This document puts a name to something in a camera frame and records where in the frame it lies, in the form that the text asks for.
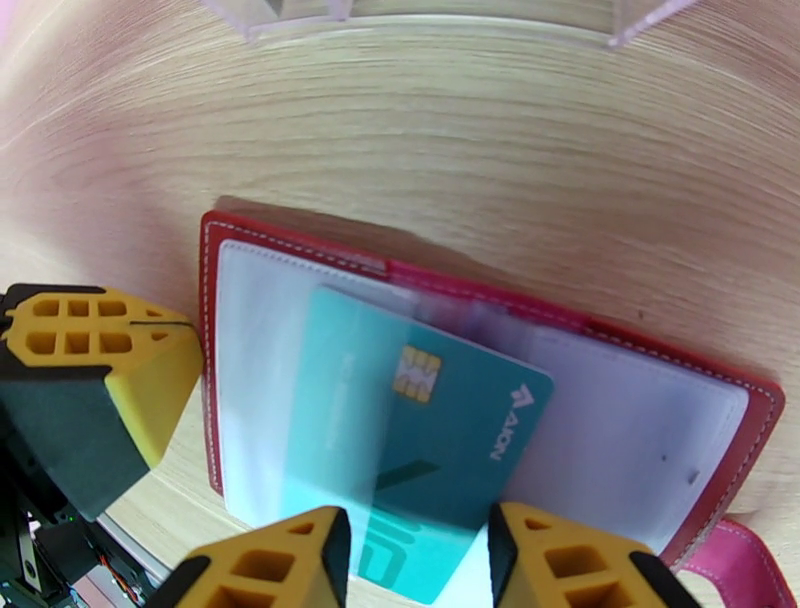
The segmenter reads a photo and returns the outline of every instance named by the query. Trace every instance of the card chip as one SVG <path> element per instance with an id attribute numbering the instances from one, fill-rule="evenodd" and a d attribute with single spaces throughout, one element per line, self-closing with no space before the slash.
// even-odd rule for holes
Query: card chip
<path id="1" fill-rule="evenodd" d="M 394 375 L 393 388 L 418 403 L 429 403 L 441 367 L 442 360 L 436 355 L 406 345 Z"/>

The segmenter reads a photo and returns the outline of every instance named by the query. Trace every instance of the pink strap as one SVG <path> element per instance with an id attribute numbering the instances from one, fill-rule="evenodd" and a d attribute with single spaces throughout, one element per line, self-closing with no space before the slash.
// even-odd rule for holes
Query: pink strap
<path id="1" fill-rule="evenodd" d="M 734 521 L 717 524 L 686 570 L 714 583 L 727 608 L 797 608 L 769 549 Z"/>

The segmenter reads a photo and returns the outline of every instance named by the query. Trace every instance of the teal card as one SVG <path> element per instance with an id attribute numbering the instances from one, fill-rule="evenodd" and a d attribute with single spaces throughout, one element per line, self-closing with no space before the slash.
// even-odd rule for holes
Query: teal card
<path id="1" fill-rule="evenodd" d="M 344 506 L 355 519 L 353 570 L 432 603 L 552 390 L 530 365 L 318 288 L 295 388 L 283 513 L 326 500 Z"/>

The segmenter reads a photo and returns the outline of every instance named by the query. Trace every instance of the red leather wallet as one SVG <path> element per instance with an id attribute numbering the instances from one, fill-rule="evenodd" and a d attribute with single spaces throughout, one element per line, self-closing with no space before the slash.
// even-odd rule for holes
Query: red leather wallet
<path id="1" fill-rule="evenodd" d="M 200 236 L 201 334 L 206 358 L 204 374 L 206 452 L 210 483 L 220 494 L 224 494 L 225 487 L 219 447 L 215 327 L 220 280 L 219 254 L 221 246 L 226 242 L 287 254 L 337 271 L 345 271 L 398 287 L 502 307 L 508 314 L 532 324 L 555 328 L 598 343 L 611 344 L 646 358 L 666 362 L 676 368 L 690 370 L 726 385 L 744 389 L 747 392 L 746 409 L 732 441 L 710 476 L 700 498 L 694 503 L 683 524 L 661 553 L 662 559 L 673 566 L 684 564 L 692 552 L 712 534 L 715 525 L 724 515 L 736 491 L 752 469 L 784 407 L 783 392 L 773 382 L 700 354 L 666 344 L 605 319 L 569 310 L 530 295 L 443 275 L 398 260 L 383 259 L 340 244 L 324 242 L 311 236 L 220 211 L 211 211 L 204 216 Z"/>

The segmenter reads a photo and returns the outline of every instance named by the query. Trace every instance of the wooden table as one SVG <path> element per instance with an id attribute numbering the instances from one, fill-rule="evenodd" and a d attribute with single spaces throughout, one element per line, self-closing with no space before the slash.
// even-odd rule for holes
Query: wooden table
<path id="1" fill-rule="evenodd" d="M 442 18 L 253 47 L 192 0 L 28 0 L 2 56 L 0 284 L 194 314 L 220 195 L 408 231 L 454 253 L 443 269 L 779 378 L 787 411 L 733 512 L 798 592 L 799 30 L 795 0 L 704 0 L 613 54 Z M 195 395 L 111 509 L 170 565 L 243 529 L 201 426 Z"/>

